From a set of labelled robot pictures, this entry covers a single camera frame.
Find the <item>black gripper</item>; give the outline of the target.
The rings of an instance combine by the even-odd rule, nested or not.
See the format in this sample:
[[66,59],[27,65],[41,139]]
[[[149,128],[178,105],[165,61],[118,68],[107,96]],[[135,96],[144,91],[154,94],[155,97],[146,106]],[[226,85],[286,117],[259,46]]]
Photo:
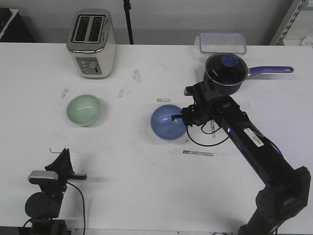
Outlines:
[[[65,156],[66,172],[70,173],[68,175],[64,173],[57,173],[61,171],[63,167],[63,160]],[[40,189],[42,192],[49,196],[63,196],[67,189],[68,180],[86,180],[86,174],[77,174],[73,171],[73,167],[70,160],[69,149],[63,149],[59,153],[59,156],[49,165],[45,166],[46,171],[55,171],[59,178],[58,180],[40,180]]]
[[210,120],[214,120],[215,123],[221,127],[221,112],[222,108],[218,104],[207,104],[204,106],[193,104],[182,108],[181,114],[172,115],[171,119],[176,120],[182,118],[185,126],[200,126]]

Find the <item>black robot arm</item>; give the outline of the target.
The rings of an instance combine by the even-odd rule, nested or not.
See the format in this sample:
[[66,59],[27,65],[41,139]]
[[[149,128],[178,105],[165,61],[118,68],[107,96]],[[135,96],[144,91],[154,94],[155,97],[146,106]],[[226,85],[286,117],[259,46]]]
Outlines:
[[277,146],[254,126],[230,96],[196,100],[172,116],[172,120],[178,118],[186,126],[200,126],[214,120],[265,184],[256,196],[256,211],[238,230],[240,235],[271,235],[307,206],[311,182],[308,169],[304,166],[293,169]]
[[41,189],[31,195],[25,203],[25,213],[30,217],[29,233],[31,235],[70,235],[66,222],[59,219],[62,201],[67,185],[77,186],[69,180],[86,180],[86,174],[73,171],[68,148],[62,150],[59,156],[44,170],[34,170],[28,176],[31,184]]

